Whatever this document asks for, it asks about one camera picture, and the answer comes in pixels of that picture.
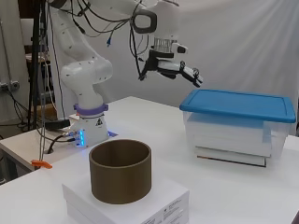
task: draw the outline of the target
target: brown cylinder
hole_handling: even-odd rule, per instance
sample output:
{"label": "brown cylinder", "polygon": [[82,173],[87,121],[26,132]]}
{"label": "brown cylinder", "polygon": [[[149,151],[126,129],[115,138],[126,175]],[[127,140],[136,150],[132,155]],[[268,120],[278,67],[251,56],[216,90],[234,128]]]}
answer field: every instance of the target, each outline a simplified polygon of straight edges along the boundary
{"label": "brown cylinder", "polygon": [[90,153],[93,196],[103,203],[133,203],[151,189],[150,147],[133,140],[115,140]]}

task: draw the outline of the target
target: wall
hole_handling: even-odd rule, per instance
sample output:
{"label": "wall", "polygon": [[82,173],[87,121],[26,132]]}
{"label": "wall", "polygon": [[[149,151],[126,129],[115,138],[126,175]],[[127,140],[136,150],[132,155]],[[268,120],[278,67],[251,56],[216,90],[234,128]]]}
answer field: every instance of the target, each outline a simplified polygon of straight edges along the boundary
{"label": "wall", "polygon": [[[299,72],[298,0],[179,2],[182,18],[180,43],[190,49],[189,55],[182,59],[189,66],[200,69],[205,79],[203,88],[285,95],[291,97],[296,108]],[[95,17],[91,16],[91,21],[99,29],[105,27]],[[106,44],[107,35],[88,38],[91,45],[114,66],[113,78],[96,89],[107,102],[133,95],[179,106],[193,89],[192,84],[182,77],[169,80],[156,73],[149,73],[144,82],[138,81],[128,36],[129,27],[125,26],[114,34],[109,48]],[[59,47],[57,49],[61,67],[70,61],[59,51]],[[55,94],[59,102],[57,88]],[[72,104],[75,102],[73,93],[64,88],[64,104],[68,113],[73,113]]]}
{"label": "wall", "polygon": [[[28,106],[28,72],[25,61],[24,46],[21,37],[21,23],[17,0],[0,0],[0,18],[3,21],[3,37],[7,47],[7,58],[12,80],[18,80],[20,89],[14,93],[15,98]],[[0,34],[0,80],[8,82],[8,68]],[[16,118],[11,98],[0,93],[0,121]]]}

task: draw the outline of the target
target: white backdrop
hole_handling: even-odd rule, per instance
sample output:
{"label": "white backdrop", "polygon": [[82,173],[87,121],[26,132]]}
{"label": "white backdrop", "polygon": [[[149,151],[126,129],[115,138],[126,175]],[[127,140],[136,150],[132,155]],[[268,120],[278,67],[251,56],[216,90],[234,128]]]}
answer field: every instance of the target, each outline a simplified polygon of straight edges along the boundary
{"label": "white backdrop", "polygon": [[[200,69],[205,79],[204,89],[285,95],[291,97],[297,107],[298,0],[180,0],[179,3],[179,42],[190,49],[183,60],[187,65]],[[105,27],[98,19],[90,17],[95,27]],[[113,78],[96,89],[103,94],[107,103],[133,95],[179,106],[193,89],[192,84],[182,77],[173,81],[155,73],[150,73],[143,82],[138,81],[128,37],[129,27],[124,26],[114,34],[109,48],[107,35],[88,39],[114,66]],[[60,67],[69,63],[59,48],[56,49]],[[52,70],[56,102],[60,108],[55,66]],[[67,114],[71,114],[76,97],[65,87],[63,91],[64,108]]]}

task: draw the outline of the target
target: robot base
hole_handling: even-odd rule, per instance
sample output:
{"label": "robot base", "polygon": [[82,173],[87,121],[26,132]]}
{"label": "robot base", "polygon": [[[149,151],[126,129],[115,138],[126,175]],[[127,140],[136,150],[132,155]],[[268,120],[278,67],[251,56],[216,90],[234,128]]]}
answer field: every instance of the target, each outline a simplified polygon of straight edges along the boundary
{"label": "robot base", "polygon": [[106,141],[108,136],[104,113],[94,116],[80,116],[71,131],[76,135],[75,145],[77,147],[92,147]]}

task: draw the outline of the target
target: white box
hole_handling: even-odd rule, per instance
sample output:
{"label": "white box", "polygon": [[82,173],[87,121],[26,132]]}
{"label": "white box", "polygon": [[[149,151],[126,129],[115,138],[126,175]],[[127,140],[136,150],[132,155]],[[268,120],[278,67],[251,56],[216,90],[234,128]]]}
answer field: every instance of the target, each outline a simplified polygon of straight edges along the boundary
{"label": "white box", "polygon": [[279,158],[291,124],[183,112],[189,144]]}
{"label": "white box", "polygon": [[68,215],[79,224],[187,224],[189,191],[159,177],[143,199],[122,205],[98,201],[92,195],[90,175],[63,184]]}

